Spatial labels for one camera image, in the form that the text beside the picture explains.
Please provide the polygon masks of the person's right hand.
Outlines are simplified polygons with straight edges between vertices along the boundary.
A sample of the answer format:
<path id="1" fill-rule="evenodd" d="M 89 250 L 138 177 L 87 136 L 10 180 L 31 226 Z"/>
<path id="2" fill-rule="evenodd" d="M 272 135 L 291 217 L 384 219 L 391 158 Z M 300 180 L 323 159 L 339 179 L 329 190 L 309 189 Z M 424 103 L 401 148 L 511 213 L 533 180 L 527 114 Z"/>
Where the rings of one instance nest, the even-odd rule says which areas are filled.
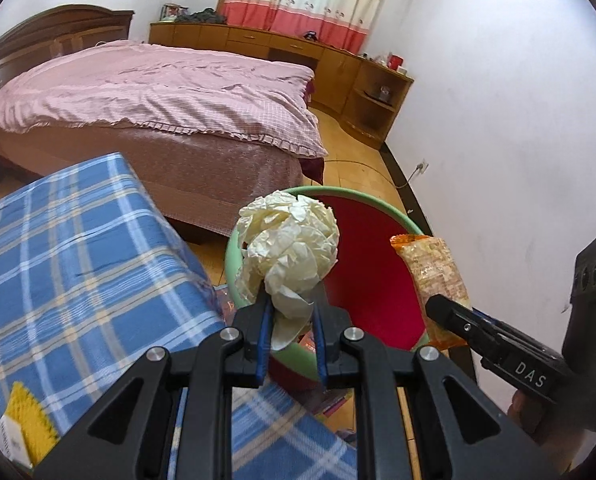
<path id="1" fill-rule="evenodd" d="M 536 399 L 517 390 L 507 417 L 532 437 L 560 474 L 567 472 L 584 440 L 584 431 L 550 414 Z"/>

